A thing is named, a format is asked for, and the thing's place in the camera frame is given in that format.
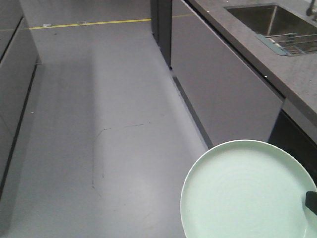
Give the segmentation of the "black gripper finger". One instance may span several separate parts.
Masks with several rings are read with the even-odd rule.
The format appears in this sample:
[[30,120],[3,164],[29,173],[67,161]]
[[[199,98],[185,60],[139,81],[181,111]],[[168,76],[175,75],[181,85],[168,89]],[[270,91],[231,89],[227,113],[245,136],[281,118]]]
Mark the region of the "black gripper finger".
[[305,196],[305,206],[317,215],[317,192],[307,191]]

